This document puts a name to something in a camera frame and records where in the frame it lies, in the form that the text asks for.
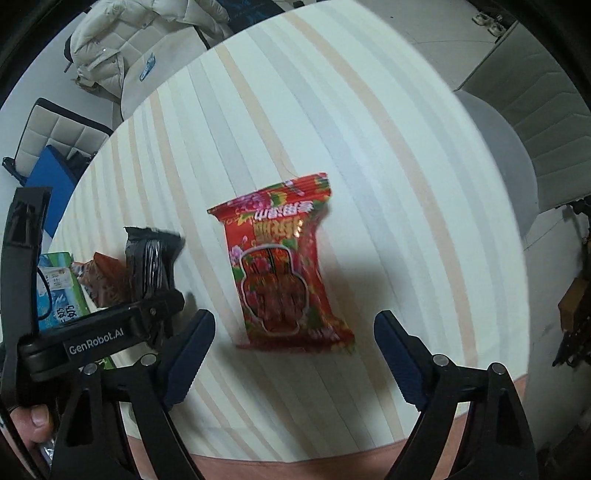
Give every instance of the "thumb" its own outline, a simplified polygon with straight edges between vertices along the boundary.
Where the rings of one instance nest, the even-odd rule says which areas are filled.
[[[47,406],[17,407],[10,416],[27,449],[33,448],[35,443],[43,443],[50,439],[53,422]]]

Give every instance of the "black snack bag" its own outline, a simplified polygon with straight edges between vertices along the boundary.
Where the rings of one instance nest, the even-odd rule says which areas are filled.
[[[176,233],[152,228],[125,227],[125,258],[131,301],[149,299],[159,292],[174,288],[173,264],[184,247]],[[149,346],[156,348],[173,335],[171,322],[162,322],[157,332],[150,333]]]

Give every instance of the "shoe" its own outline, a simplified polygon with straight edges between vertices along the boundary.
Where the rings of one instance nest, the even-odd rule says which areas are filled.
[[[494,22],[490,27],[488,27],[487,30],[496,38],[502,37],[503,34],[507,31],[507,29],[498,22]]]
[[[492,23],[494,22],[494,20],[491,17],[482,12],[472,17],[472,21],[476,25],[480,25],[481,27],[488,27],[489,25],[492,25]]]

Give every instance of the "screw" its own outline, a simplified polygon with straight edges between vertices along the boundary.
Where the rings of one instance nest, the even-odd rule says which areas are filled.
[[[153,365],[155,361],[156,361],[156,355],[154,355],[153,353],[146,353],[141,358],[140,363],[145,367],[149,367],[150,365]]]
[[[82,371],[84,372],[85,375],[92,375],[98,369],[99,369],[99,367],[97,367],[96,364],[88,364],[82,369]]]
[[[435,365],[439,365],[440,367],[446,367],[449,363],[449,358],[445,355],[438,353],[437,355],[433,355],[433,361]]]
[[[507,372],[507,369],[502,364],[492,364],[492,371],[498,375],[502,375]]]

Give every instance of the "striped tablecloth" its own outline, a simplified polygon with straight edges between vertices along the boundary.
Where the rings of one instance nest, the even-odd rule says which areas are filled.
[[[319,171],[333,190],[320,268],[356,352],[237,350],[241,308],[223,227],[207,208]],[[524,259],[495,163],[430,65],[350,0],[262,22],[165,82],[96,156],[51,249],[122,258],[128,225],[186,238],[177,287],[189,310],[217,320],[172,413],[191,453],[294,462],[407,437],[417,412],[372,337],[383,309],[457,364],[526,373]]]

